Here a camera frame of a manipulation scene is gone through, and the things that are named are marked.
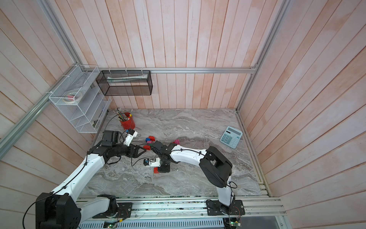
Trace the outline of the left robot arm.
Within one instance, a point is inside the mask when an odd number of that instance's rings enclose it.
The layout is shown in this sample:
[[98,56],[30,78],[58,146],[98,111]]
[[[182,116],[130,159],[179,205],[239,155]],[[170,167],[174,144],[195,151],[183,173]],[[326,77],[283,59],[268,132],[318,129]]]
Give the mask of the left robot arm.
[[78,168],[50,193],[42,193],[35,201],[37,229],[77,229],[80,223],[95,217],[114,218],[120,215],[116,197],[100,195],[77,205],[76,201],[96,172],[110,158],[140,155],[139,146],[132,145],[137,132],[130,129],[123,143],[119,143],[118,131],[105,131],[103,139],[92,147]]

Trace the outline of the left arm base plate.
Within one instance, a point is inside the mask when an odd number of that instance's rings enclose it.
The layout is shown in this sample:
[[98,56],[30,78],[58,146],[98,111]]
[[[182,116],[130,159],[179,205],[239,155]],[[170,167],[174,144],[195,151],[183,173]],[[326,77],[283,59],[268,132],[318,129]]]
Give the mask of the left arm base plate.
[[112,203],[110,205],[107,217],[126,219],[131,217],[131,211],[132,211],[131,202]]

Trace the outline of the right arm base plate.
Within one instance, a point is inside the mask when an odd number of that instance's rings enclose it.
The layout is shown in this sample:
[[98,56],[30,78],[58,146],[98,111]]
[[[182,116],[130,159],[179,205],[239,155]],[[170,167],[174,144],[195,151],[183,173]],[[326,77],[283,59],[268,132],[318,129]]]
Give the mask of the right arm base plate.
[[226,206],[218,200],[208,199],[206,202],[207,214],[209,216],[220,216],[220,215],[245,215],[245,209],[241,200],[233,200],[230,206]]

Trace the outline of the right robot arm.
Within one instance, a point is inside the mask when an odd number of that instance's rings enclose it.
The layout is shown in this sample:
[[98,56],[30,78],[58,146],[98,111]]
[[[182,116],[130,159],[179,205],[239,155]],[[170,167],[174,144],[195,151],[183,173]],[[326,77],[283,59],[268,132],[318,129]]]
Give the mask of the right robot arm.
[[160,173],[169,173],[171,163],[198,166],[208,181],[216,186],[219,203],[226,207],[232,204],[234,194],[230,183],[233,165],[217,148],[191,149],[176,143],[164,145],[156,141],[151,150],[158,158],[145,159],[145,166],[157,168]]

